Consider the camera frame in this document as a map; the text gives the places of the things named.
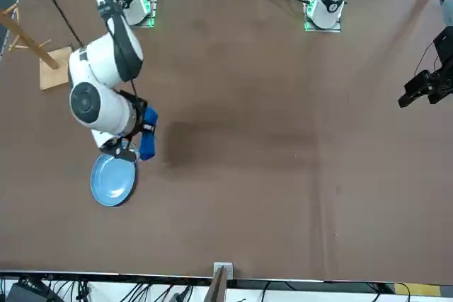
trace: blue plate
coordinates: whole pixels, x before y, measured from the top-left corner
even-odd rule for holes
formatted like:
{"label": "blue plate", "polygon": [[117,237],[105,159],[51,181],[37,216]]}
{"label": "blue plate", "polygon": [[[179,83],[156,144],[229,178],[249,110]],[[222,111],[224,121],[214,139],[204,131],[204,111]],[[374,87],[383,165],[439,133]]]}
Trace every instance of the blue plate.
{"label": "blue plate", "polygon": [[94,199],[107,207],[123,203],[135,183],[135,163],[102,154],[91,171],[91,193]]}

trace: wooden rod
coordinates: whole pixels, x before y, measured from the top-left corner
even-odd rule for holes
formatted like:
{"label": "wooden rod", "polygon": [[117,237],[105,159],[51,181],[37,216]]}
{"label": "wooden rod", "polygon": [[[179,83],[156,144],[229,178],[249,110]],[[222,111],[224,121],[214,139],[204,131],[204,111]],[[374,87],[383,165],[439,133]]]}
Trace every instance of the wooden rod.
{"label": "wooden rod", "polygon": [[44,47],[45,45],[49,44],[52,41],[52,39],[46,40],[45,42],[42,42],[39,44],[39,47]]}
{"label": "wooden rod", "polygon": [[16,48],[16,47],[19,48],[19,49],[21,48],[19,46],[16,46],[17,42],[19,41],[19,38],[20,38],[20,35],[17,35],[17,36],[14,37],[13,43],[11,45],[9,45],[9,49],[8,49],[9,52],[14,50],[14,48]]}
{"label": "wooden rod", "polygon": [[9,6],[5,11],[3,11],[3,15],[6,15],[6,14],[10,13],[16,7],[17,7],[17,3],[14,3],[13,5]]}
{"label": "wooden rod", "polygon": [[31,50],[36,53],[39,58],[41,58],[44,63],[49,65],[53,70],[59,68],[59,65],[55,59],[53,59],[43,48],[39,47],[39,44],[36,43],[27,33],[22,30],[22,27],[19,26],[13,19],[9,16],[5,16],[3,13],[0,16],[0,24],[6,26],[12,33],[15,35],[20,35],[22,41],[29,47]]}

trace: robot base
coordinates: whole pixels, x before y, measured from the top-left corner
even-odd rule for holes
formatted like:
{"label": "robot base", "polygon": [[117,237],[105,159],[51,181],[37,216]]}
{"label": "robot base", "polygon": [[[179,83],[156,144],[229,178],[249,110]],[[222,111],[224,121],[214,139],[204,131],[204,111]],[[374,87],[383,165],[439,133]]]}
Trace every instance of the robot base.
{"label": "robot base", "polygon": [[153,28],[156,22],[157,0],[142,0],[142,6],[147,16],[140,23],[134,25],[138,28]]}
{"label": "robot base", "polygon": [[313,32],[313,31],[318,31],[318,32],[341,32],[341,10],[338,15],[338,20],[335,23],[334,26],[331,28],[320,28],[316,26],[316,24],[310,19],[311,13],[314,10],[314,7],[316,5],[317,0],[308,0],[310,4],[304,4],[304,30],[307,32]]}

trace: black device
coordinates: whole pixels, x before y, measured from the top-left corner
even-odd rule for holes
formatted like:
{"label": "black device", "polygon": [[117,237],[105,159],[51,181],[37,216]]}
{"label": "black device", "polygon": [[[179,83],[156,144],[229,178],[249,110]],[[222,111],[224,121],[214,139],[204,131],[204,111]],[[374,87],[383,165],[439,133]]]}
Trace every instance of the black device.
{"label": "black device", "polygon": [[428,96],[431,104],[436,104],[453,93],[453,26],[447,26],[433,43],[442,66],[433,72],[423,70],[406,83],[406,93],[398,100],[400,108],[423,95]]}
{"label": "black device", "polygon": [[22,282],[13,284],[6,302],[64,302],[54,291],[42,282],[32,286]]}

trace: metal bracket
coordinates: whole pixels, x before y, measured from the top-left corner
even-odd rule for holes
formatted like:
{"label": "metal bracket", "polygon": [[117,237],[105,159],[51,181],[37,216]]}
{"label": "metal bracket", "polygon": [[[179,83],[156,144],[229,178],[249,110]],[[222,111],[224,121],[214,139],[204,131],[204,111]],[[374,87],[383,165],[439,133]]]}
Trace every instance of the metal bracket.
{"label": "metal bracket", "polygon": [[212,276],[215,276],[217,270],[225,268],[226,279],[233,279],[233,263],[230,262],[214,262],[214,271]]}

